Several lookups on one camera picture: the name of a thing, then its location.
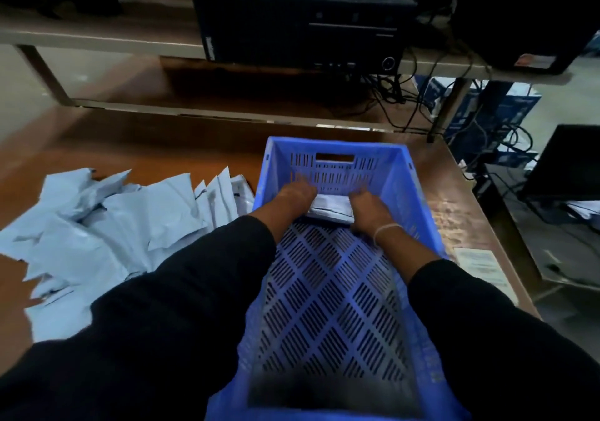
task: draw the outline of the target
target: black cloth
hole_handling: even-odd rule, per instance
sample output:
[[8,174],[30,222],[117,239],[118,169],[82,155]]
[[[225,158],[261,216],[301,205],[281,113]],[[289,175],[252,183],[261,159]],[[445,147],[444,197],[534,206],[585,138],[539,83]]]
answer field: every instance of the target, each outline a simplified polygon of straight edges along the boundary
[[[235,375],[245,312],[275,256],[250,216],[214,230],[92,305],[93,322],[36,343],[0,378],[0,421],[200,418]],[[589,410],[600,368],[454,263],[426,265],[409,299],[475,418]]]

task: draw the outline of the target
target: black monitor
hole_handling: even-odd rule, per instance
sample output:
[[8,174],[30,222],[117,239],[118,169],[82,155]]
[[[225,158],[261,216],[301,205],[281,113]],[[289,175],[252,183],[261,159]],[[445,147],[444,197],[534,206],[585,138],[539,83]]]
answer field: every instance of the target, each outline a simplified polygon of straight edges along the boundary
[[565,201],[600,200],[600,126],[559,125],[519,197],[550,223],[568,223],[552,212]]

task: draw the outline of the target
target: hand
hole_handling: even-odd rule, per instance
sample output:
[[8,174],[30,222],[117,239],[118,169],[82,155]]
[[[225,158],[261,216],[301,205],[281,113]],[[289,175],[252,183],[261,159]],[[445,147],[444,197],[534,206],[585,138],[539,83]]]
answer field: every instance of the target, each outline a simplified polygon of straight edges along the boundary
[[317,196],[317,188],[306,180],[294,181],[281,188],[276,200],[286,202],[295,219],[306,214]]
[[366,190],[351,193],[350,205],[354,212],[352,228],[371,237],[379,227],[396,223],[385,203],[377,195]]

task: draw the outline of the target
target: crate handle hole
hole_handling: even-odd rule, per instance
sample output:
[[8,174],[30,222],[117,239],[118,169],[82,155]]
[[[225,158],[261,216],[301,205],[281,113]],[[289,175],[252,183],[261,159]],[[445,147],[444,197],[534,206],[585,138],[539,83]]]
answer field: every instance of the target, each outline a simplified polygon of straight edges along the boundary
[[345,155],[345,154],[317,153],[314,158],[315,158],[315,160],[318,160],[320,162],[322,162],[322,161],[325,161],[325,162],[347,162],[347,163],[354,162],[354,156]]

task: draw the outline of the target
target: power button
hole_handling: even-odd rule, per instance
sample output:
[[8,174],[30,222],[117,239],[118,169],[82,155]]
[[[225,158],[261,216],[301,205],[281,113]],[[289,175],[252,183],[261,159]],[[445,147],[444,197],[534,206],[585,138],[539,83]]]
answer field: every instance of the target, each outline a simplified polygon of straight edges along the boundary
[[392,70],[395,66],[396,66],[396,60],[394,58],[392,58],[392,56],[388,56],[381,63],[381,67],[384,70]]

